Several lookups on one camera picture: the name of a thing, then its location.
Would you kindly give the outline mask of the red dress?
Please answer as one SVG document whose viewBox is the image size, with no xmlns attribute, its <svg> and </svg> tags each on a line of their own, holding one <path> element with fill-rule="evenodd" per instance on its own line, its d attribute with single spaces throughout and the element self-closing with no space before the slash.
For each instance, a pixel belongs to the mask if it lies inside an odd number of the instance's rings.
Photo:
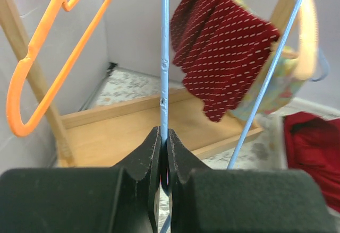
<svg viewBox="0 0 340 233">
<path fill-rule="evenodd" d="M 298 112 L 283 120 L 287 165 L 307 172 L 339 212 L 339 119 Z"/>
</svg>

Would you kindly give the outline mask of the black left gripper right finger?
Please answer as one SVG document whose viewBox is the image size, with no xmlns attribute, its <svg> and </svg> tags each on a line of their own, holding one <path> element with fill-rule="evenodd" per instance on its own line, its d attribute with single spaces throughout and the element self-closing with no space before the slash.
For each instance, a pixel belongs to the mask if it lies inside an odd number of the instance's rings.
<svg viewBox="0 0 340 233">
<path fill-rule="evenodd" d="M 331 232 L 332 217 L 301 170 L 214 170 L 168 131 L 172 232 Z"/>
</svg>

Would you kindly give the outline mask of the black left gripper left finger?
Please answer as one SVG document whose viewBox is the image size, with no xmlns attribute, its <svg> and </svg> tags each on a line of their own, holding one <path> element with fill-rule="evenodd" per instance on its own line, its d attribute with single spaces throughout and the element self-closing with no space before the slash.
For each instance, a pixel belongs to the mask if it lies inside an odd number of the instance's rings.
<svg viewBox="0 0 340 233">
<path fill-rule="evenodd" d="M 1 232 L 157 232 L 160 130 L 111 167 L 1 175 Z"/>
</svg>

